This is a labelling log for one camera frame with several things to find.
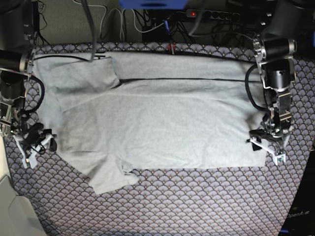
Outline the light grey T-shirt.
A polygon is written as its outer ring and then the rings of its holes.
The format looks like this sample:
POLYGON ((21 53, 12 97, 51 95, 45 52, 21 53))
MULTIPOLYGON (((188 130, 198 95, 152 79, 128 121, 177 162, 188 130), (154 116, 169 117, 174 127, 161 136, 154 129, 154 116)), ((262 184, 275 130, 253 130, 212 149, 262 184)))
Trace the light grey T-shirt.
POLYGON ((97 194, 138 182, 135 169, 262 167, 247 139, 263 113, 250 103, 247 62, 107 53, 91 63, 45 58, 38 115, 57 153, 97 194))

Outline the patterned fan-print tablecloth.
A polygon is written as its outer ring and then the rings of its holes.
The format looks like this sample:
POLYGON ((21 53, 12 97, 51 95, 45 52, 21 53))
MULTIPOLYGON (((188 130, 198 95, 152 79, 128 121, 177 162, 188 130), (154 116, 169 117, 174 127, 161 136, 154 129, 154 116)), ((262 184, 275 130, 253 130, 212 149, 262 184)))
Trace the patterned fan-print tablecloth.
MULTIPOLYGON (((186 45, 176 56, 247 62, 250 50, 186 45)), ((152 46, 109 44, 101 52, 149 53, 152 46)), ((41 48, 45 58, 89 58, 74 45, 41 48)), ((291 87, 293 132, 287 161, 276 166, 266 152, 262 167, 135 169, 138 182, 97 194, 88 177, 56 152, 25 169, 13 139, 5 139, 14 190, 26 197, 48 236, 275 236, 284 224, 315 137, 315 62, 296 57, 291 87)))

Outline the beige plastic bin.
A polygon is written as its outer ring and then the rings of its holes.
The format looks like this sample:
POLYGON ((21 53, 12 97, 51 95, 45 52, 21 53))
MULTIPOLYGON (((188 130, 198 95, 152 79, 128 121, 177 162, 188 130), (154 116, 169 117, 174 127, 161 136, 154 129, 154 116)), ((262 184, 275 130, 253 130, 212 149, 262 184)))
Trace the beige plastic bin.
POLYGON ((2 236, 45 236, 30 201, 13 189, 10 178, 0 180, 0 234, 2 236))

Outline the red black table clamp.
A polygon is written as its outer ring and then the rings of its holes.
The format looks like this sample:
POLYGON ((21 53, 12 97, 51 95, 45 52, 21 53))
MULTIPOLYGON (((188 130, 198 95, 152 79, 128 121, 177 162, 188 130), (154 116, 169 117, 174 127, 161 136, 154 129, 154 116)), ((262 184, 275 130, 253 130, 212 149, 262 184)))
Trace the red black table clamp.
POLYGON ((176 45, 174 43, 168 44, 167 50, 170 55, 176 55, 176 45))

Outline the blue box overhead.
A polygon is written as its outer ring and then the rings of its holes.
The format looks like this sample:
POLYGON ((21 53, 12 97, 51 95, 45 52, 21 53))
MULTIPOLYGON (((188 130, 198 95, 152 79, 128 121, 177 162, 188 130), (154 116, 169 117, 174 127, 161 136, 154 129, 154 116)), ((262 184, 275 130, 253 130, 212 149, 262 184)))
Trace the blue box overhead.
POLYGON ((183 9, 187 0, 120 0, 126 9, 183 9))

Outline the black power strip red switch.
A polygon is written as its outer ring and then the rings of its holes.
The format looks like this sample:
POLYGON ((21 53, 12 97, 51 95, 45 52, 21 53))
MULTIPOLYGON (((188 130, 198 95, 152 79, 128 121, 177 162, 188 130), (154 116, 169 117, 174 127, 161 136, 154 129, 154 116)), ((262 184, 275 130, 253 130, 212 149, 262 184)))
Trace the black power strip red switch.
MULTIPOLYGON (((186 16, 188 18, 196 18, 198 16, 198 13, 199 11, 195 9, 186 10, 186 16)), ((205 20, 239 22, 241 20, 241 15, 239 13, 234 13, 234 12, 205 10, 202 18, 205 20)))

